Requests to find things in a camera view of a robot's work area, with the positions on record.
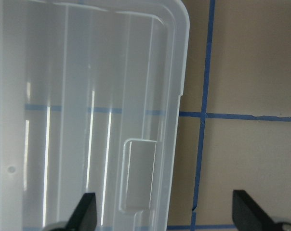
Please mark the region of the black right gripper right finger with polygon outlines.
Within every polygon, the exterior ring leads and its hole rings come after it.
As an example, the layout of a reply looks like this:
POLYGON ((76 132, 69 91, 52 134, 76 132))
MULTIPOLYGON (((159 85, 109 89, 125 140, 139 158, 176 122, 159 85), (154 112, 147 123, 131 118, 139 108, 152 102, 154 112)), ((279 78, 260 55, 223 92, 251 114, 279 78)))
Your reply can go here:
POLYGON ((233 190, 233 223, 238 231, 277 231, 276 223, 245 190, 233 190))

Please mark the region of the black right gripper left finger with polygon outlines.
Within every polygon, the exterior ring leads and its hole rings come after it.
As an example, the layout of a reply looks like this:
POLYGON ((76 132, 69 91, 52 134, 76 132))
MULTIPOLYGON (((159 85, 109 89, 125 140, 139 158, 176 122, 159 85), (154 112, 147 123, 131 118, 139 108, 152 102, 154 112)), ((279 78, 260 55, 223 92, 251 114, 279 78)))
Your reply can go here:
POLYGON ((94 231, 97 226, 96 196, 84 193, 65 225, 66 231, 94 231))

